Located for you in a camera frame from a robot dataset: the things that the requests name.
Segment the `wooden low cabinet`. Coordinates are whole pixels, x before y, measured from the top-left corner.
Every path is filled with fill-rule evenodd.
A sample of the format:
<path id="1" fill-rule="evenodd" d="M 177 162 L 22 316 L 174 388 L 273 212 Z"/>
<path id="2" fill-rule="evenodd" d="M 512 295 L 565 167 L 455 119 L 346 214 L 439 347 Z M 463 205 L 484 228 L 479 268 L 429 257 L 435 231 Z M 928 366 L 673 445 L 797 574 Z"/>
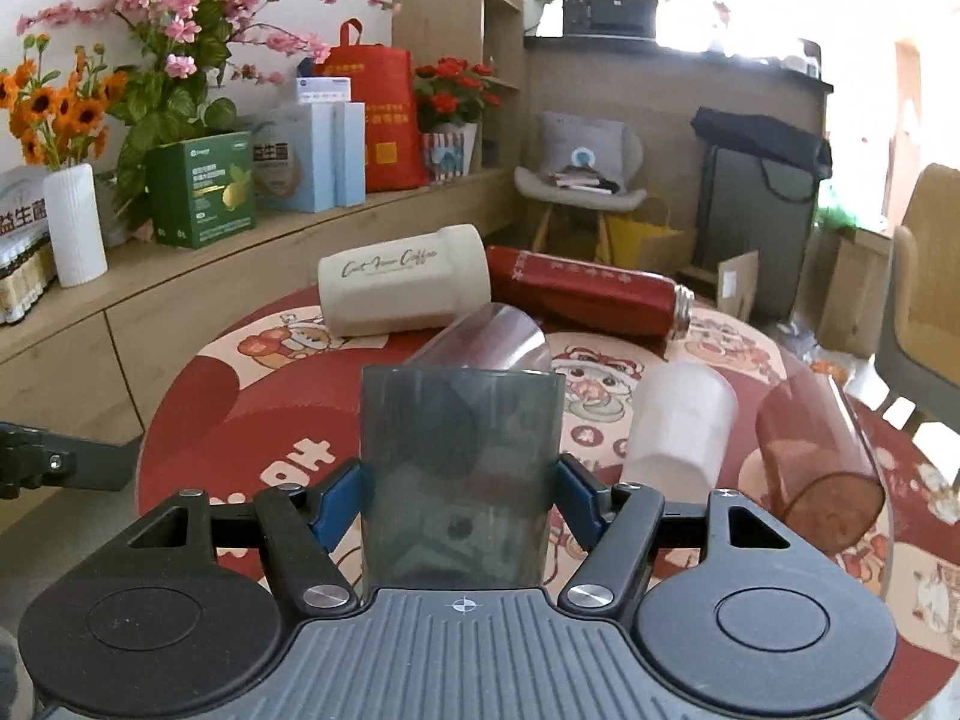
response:
<path id="1" fill-rule="evenodd" d="M 320 257 L 448 224 L 491 234 L 519 215 L 511 172 L 483 169 L 317 215 L 265 211 L 251 231 L 205 249 L 121 245 L 105 275 L 52 286 L 25 320 L 3 328 L 3 419 L 127 444 L 209 341 L 279 299 L 313 291 Z"/>

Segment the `red tote bag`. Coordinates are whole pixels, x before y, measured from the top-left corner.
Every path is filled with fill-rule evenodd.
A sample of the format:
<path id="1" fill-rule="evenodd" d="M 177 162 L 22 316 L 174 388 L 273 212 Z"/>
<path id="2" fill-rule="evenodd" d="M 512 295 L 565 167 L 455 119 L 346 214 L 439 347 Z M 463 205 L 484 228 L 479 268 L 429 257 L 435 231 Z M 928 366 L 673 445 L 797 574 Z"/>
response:
<path id="1" fill-rule="evenodd" d="M 410 52 L 365 43 L 358 18 L 343 21 L 338 43 L 314 76 L 343 76 L 352 82 L 352 99 L 364 104 L 364 169 L 370 192 L 410 190 L 427 183 L 421 161 Z"/>

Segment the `orange sunflower bouquet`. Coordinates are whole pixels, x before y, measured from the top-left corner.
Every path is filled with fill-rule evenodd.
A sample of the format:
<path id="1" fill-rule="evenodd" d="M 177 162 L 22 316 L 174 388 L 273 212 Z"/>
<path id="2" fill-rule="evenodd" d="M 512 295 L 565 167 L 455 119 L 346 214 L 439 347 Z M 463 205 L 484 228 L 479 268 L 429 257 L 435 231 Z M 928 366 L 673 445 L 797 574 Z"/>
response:
<path id="1" fill-rule="evenodd" d="M 110 68 L 101 43 L 76 46 L 67 71 L 46 67 L 49 44 L 45 32 L 23 37 L 20 63 L 2 68 L 2 110 L 25 165 L 60 171 L 103 156 L 127 75 Z"/>

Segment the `red potted flowers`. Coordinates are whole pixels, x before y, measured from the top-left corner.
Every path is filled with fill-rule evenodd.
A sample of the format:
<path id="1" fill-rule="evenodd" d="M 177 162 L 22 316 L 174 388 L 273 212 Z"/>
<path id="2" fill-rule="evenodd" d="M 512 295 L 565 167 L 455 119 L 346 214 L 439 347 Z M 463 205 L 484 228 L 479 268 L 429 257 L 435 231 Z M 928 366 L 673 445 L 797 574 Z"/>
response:
<path id="1" fill-rule="evenodd" d="M 494 70 L 487 64 L 444 55 L 432 64 L 413 69 L 416 120 L 421 137 L 459 135 L 462 140 L 459 172 L 472 167 L 478 126 L 489 107 L 500 98 L 491 91 Z"/>

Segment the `grey cushion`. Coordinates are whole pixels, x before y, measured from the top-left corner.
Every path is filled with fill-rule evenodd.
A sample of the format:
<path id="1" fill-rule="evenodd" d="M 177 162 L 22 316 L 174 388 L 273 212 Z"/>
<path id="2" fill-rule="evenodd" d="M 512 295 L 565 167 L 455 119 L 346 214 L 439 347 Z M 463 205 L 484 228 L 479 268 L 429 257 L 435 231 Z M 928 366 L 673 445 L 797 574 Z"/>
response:
<path id="1" fill-rule="evenodd" d="M 596 174 L 617 190 L 626 185 L 625 124 L 544 110 L 539 114 L 540 172 L 578 169 Z"/>

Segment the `red thermos bottle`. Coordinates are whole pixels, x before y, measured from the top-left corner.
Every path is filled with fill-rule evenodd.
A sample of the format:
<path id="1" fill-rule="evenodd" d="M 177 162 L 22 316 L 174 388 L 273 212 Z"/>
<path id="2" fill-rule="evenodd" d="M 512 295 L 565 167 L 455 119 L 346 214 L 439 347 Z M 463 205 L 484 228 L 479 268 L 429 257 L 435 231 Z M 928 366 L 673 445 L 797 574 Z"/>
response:
<path id="1" fill-rule="evenodd" d="M 672 278 L 600 263 L 487 247 L 491 297 L 528 314 L 628 338 L 682 338 L 695 302 Z"/>

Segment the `white plastic cup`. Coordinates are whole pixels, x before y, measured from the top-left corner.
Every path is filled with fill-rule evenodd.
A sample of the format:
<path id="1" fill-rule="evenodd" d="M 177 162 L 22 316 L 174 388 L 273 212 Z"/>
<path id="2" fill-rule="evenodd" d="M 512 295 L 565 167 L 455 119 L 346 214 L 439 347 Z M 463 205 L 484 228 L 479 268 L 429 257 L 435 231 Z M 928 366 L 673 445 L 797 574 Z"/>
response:
<path id="1" fill-rule="evenodd" d="M 664 362 L 636 385 L 622 479 L 665 499 L 704 504 L 736 422 L 737 395 L 713 367 Z"/>

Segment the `dark green translucent cup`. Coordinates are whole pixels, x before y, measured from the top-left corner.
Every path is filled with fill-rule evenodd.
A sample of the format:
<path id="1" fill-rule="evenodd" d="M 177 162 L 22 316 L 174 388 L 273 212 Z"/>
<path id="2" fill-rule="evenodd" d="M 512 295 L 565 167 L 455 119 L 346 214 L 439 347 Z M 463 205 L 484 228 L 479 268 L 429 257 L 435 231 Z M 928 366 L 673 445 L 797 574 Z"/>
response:
<path id="1" fill-rule="evenodd" d="M 539 587 L 562 378 L 368 366 L 359 394 L 364 593 Z"/>

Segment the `grey shell chair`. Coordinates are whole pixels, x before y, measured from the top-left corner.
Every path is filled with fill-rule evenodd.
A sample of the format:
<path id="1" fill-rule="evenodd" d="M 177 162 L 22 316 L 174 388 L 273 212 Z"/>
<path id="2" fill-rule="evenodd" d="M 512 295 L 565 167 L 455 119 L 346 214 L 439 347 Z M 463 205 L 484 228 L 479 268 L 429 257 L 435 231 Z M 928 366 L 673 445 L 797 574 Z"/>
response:
<path id="1" fill-rule="evenodd" d="M 630 182 L 638 176 L 638 172 L 643 167 L 644 148 L 640 135 L 628 124 L 625 124 L 623 156 L 625 156 L 626 185 L 622 190 L 617 190 L 612 184 L 602 181 L 596 174 L 578 171 L 578 169 L 568 169 L 566 172 L 548 174 L 548 176 L 540 172 L 540 164 L 537 171 L 530 171 L 523 166 L 514 169 L 514 185 L 517 192 L 521 193 L 524 199 L 534 200 L 544 205 L 544 213 L 540 216 L 534 239 L 530 244 L 532 252 L 542 254 L 547 250 L 548 230 L 551 216 L 556 208 L 560 206 L 579 208 L 579 210 L 596 213 L 597 247 L 599 247 L 596 260 L 604 265 L 612 265 L 605 216 L 630 213 L 647 197 L 644 188 L 630 187 Z"/>

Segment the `green product box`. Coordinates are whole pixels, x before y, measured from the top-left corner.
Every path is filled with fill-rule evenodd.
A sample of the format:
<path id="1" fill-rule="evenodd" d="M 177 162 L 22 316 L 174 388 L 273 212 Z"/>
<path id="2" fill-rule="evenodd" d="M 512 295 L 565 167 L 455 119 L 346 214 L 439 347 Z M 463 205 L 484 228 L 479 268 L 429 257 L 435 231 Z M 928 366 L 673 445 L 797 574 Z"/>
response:
<path id="1" fill-rule="evenodd" d="M 247 132 L 152 149 L 145 158 L 145 177 L 160 244 L 202 249 L 256 227 Z"/>

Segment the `round glass coffee table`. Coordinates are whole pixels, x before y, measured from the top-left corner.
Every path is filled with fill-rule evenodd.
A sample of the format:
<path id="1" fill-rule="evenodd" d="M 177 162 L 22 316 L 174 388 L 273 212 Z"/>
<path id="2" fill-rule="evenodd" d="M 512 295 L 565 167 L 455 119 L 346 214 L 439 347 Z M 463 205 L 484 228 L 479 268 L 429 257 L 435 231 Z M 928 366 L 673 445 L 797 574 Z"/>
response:
<path id="1" fill-rule="evenodd" d="M 677 341 L 553 325 L 535 345 L 562 376 L 562 447 L 605 481 L 703 502 L 734 488 L 874 592 L 889 585 L 892 514 L 861 403 L 745 323 L 697 309 Z M 231 328 L 174 379 L 148 427 L 137 500 L 182 488 L 242 504 L 316 483 L 359 445 L 359 379 L 430 364 L 427 335 L 338 338 L 311 298 Z"/>

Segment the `purple translucent cup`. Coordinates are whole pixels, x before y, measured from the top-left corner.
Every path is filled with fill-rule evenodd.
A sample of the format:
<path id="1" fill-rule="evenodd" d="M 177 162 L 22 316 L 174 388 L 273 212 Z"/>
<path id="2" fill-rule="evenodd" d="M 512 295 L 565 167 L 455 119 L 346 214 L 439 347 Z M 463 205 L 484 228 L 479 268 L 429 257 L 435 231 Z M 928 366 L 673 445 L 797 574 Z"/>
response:
<path id="1" fill-rule="evenodd" d="M 550 372 L 545 333 L 524 310 L 490 302 L 457 319 L 407 359 L 412 366 Z"/>

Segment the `light blue product boxes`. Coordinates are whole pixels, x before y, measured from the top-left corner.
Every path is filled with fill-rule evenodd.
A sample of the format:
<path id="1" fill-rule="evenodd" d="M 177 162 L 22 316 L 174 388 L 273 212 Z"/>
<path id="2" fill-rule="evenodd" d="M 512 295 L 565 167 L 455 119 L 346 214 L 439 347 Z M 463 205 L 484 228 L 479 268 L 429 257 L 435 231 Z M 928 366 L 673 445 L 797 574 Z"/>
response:
<path id="1" fill-rule="evenodd" d="M 257 205 L 296 213 L 363 205 L 364 115 L 347 76 L 297 76 L 289 103 L 245 117 Z"/>

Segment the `yellow paper bag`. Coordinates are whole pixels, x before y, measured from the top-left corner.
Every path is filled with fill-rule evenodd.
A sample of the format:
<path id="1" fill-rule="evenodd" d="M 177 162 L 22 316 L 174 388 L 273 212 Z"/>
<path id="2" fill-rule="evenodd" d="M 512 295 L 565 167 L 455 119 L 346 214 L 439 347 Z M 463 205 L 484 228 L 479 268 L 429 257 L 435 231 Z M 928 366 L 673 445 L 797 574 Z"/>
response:
<path id="1" fill-rule="evenodd" d="M 670 206 L 647 195 L 630 213 L 605 216 L 610 257 L 619 268 L 677 273 L 690 260 L 690 236 L 670 221 Z"/>

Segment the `pink blossom artificial flowers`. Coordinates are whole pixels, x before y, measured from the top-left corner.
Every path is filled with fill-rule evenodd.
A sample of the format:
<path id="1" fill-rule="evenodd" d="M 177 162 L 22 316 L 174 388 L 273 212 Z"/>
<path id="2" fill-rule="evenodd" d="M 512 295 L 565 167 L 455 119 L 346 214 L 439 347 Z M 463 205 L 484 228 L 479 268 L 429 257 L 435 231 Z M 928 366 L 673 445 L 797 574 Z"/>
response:
<path id="1" fill-rule="evenodd" d="M 39 146 L 39 161 L 64 167 L 101 156 L 104 122 L 116 119 L 127 130 L 114 169 L 116 199 L 121 205 L 140 200 L 152 149 L 235 130 L 238 113 L 221 94 L 224 82 L 278 85 L 283 80 L 236 60 L 235 47 L 262 47 L 316 62 L 329 57 L 331 44 L 324 39 L 263 18 L 263 10 L 279 1 L 101 0 L 94 7 L 77 7 L 64 0 L 21 16 L 16 32 L 25 55 L 11 78 L 26 103 L 39 101 L 52 80 L 41 64 L 49 29 L 116 18 L 140 48 L 138 62 L 117 67 L 107 65 L 102 47 L 78 49 L 60 96 L 62 107 L 30 115 L 18 135 L 21 143 Z M 387 13 L 398 9 L 391 0 L 363 2 Z"/>

